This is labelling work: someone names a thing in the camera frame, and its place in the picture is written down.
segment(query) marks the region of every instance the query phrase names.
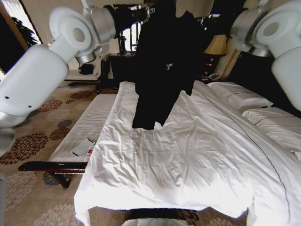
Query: lamp shade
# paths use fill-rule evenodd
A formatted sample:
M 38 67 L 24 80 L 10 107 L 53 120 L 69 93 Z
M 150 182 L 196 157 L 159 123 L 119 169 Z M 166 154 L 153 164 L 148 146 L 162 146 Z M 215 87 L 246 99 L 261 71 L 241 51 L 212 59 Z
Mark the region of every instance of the lamp shade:
M 226 43 L 226 35 L 215 35 L 204 53 L 210 55 L 225 55 L 227 52 Z

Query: floral pattern rug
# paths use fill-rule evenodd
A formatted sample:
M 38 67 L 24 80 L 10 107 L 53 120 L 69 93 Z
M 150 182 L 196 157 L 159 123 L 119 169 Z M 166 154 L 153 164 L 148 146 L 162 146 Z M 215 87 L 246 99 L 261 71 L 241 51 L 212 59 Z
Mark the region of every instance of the floral pattern rug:
M 102 92 L 115 91 L 106 89 Z M 64 82 L 43 106 L 15 127 L 16 141 L 0 158 L 0 170 L 7 181 L 5 226 L 81 225 L 73 208 L 73 197 L 81 175 L 65 175 L 71 178 L 71 184 L 68 189 L 63 189 L 45 172 L 19 172 L 18 167 L 27 161 L 47 161 L 95 96 L 95 84 Z M 154 217 L 153 211 L 147 210 L 149 216 Z M 168 216 L 169 211 L 162 209 L 160 216 L 165 213 Z M 194 226 L 246 225 L 246 214 L 233 219 L 211 208 L 198 212 L 173 211 L 176 212 L 175 218 Z M 90 211 L 91 225 L 120 226 L 132 214 L 133 211 L 94 208 Z

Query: wooden bench frame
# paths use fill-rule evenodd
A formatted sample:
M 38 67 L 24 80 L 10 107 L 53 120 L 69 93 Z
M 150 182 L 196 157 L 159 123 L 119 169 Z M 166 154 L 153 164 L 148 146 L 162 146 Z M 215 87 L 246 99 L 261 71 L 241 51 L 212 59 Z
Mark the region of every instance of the wooden bench frame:
M 63 186 L 68 188 L 70 179 L 63 174 L 84 173 L 87 162 L 56 162 L 56 161 L 28 161 L 19 166 L 19 171 L 45 171 Z

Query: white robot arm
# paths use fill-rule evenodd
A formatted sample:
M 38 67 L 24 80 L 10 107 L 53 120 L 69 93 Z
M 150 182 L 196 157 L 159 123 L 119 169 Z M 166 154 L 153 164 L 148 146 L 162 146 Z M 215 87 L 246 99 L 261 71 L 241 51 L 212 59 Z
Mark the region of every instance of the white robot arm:
M 83 4 L 85 17 L 69 8 L 55 9 L 49 21 L 54 39 L 48 46 L 31 47 L 0 83 L 0 129 L 23 122 L 38 109 L 68 75 L 73 57 L 80 64 L 93 61 L 108 52 L 119 29 L 137 21 L 129 9 Z
M 268 13 L 271 1 L 243 12 L 233 24 L 236 47 L 257 56 L 275 57 L 272 72 L 295 108 L 301 111 L 301 1 Z

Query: upholstered bench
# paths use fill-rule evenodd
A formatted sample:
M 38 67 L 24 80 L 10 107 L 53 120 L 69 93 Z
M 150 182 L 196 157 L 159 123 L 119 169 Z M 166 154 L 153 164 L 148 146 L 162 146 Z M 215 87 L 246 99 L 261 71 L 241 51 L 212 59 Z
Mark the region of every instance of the upholstered bench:
M 45 171 L 64 188 L 68 188 L 70 180 L 64 174 L 84 173 L 87 166 L 86 155 L 74 155 L 73 148 L 85 138 L 94 142 L 98 140 L 115 98 L 116 94 L 97 95 L 48 161 L 26 162 L 19 167 L 19 171 Z

